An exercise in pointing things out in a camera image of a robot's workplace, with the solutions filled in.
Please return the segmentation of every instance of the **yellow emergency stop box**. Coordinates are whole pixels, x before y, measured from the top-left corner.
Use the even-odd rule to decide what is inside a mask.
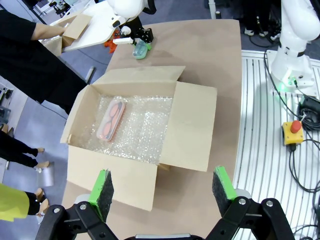
[[[287,121],[282,124],[282,133],[284,138],[284,145],[301,144],[304,140],[304,131],[301,128],[296,132],[291,132],[292,121]]]

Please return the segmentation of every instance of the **pink object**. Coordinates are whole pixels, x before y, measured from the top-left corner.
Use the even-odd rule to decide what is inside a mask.
[[[103,116],[96,136],[104,141],[110,141],[117,129],[121,116],[125,110],[125,103],[112,100]]]

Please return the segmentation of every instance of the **bubble wrap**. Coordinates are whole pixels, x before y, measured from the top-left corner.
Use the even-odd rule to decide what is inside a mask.
[[[123,101],[125,109],[112,140],[107,142],[97,138],[96,132],[113,99]],[[83,128],[74,145],[157,165],[165,140],[172,101],[172,97],[102,96],[95,122]]]

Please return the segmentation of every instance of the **cardboard box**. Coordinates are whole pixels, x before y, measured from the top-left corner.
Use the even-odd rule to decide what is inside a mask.
[[[158,166],[73,145],[81,129],[95,121],[100,95],[173,97],[159,163],[207,171],[215,120],[217,90],[177,81],[184,66],[108,71],[77,96],[62,143],[68,143],[67,181],[91,190],[101,169],[110,169],[113,199],[140,209],[153,207]]]
[[[61,37],[53,38],[50,41],[44,40],[42,44],[54,55],[60,56],[62,49],[69,47],[85,31],[92,16],[82,13],[70,14],[62,18],[55,26],[66,27]]]

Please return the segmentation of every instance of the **brown table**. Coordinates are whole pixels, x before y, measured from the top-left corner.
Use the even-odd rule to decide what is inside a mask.
[[[119,239],[135,234],[191,233],[206,237],[220,219],[212,194],[213,170],[225,166],[233,178],[241,111],[241,41],[235,20],[188,20],[146,26],[155,39],[142,60],[131,45],[119,45],[107,71],[142,66],[186,66],[181,81],[217,88],[207,172],[172,167],[159,170],[151,212],[114,201],[107,224]],[[69,208],[87,190],[67,182],[62,204]],[[77,239],[89,239],[78,235]]]

